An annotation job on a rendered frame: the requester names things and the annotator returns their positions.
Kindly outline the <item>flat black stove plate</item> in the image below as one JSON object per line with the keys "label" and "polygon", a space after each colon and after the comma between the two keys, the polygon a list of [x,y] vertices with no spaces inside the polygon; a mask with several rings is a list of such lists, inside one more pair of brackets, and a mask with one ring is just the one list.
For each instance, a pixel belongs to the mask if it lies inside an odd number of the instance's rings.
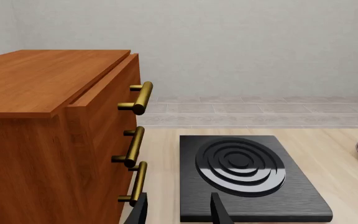
{"label": "flat black stove plate", "polygon": [[327,223],[333,212],[275,136],[180,136],[180,220]]}

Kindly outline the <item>wooden drawer with gap above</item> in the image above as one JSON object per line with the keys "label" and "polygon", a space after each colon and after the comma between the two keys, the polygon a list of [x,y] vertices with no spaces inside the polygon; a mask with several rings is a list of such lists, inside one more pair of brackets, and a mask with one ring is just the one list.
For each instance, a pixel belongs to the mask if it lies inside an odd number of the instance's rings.
{"label": "wooden drawer with gap above", "polygon": [[130,86],[139,83],[139,55],[131,54],[66,107],[70,134],[74,138],[96,139],[134,129],[133,112],[120,111],[117,105],[135,102],[136,93],[130,91]]}

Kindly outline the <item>wooden cabinet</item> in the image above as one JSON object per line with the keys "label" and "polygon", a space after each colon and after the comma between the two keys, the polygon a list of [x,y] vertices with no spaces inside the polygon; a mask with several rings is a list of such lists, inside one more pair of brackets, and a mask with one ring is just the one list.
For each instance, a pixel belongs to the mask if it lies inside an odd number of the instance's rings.
{"label": "wooden cabinet", "polygon": [[0,224],[96,224],[92,139],[66,107],[132,53],[19,50],[0,55]]}

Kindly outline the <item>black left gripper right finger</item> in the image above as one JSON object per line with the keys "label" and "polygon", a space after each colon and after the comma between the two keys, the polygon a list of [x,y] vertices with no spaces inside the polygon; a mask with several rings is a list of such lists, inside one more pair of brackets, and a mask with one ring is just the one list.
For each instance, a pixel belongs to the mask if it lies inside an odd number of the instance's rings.
{"label": "black left gripper right finger", "polygon": [[211,194],[210,210],[213,224],[234,224],[216,192]]}

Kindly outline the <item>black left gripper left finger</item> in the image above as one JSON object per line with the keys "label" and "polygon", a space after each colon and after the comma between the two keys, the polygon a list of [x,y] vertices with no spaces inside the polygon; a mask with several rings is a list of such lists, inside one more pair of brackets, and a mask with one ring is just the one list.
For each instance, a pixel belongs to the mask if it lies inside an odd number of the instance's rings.
{"label": "black left gripper left finger", "polygon": [[147,219],[148,201],[147,194],[141,193],[125,224],[145,224]]}

